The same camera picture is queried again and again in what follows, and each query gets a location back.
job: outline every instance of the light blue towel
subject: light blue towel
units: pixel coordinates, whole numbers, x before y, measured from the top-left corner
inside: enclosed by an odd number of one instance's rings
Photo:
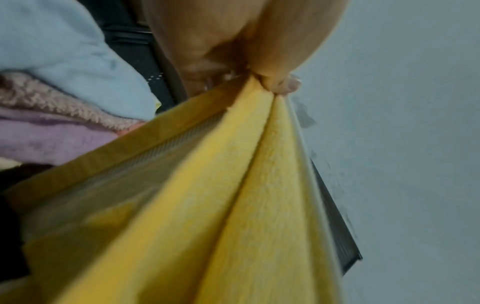
[[[149,120],[145,79],[76,0],[1,0],[0,71],[23,70],[113,115]]]

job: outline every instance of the pile of clothes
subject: pile of clothes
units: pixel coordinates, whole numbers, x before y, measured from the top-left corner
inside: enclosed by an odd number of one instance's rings
[[[155,115],[146,80],[76,1],[3,0],[0,41],[0,158],[61,165]]]

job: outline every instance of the hand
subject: hand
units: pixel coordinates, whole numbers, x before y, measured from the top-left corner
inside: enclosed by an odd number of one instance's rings
[[[277,94],[327,38],[348,0],[142,0],[146,20],[189,96],[248,70]]]

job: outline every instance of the wall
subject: wall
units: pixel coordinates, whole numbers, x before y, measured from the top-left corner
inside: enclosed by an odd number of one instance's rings
[[[480,303],[480,1],[352,0],[292,96],[364,260],[347,303]]]

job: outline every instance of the yellow cloth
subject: yellow cloth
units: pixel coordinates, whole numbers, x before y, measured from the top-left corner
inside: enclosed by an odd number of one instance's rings
[[[62,191],[68,197],[69,189],[226,108],[171,174],[161,177],[155,165],[167,168],[183,152],[167,151],[163,160],[138,164],[67,204],[61,195],[50,200]],[[129,193],[122,184],[128,181],[143,191],[116,198]],[[6,196],[21,216],[25,254],[43,302],[339,303],[340,272],[313,181],[289,105],[249,77]]]

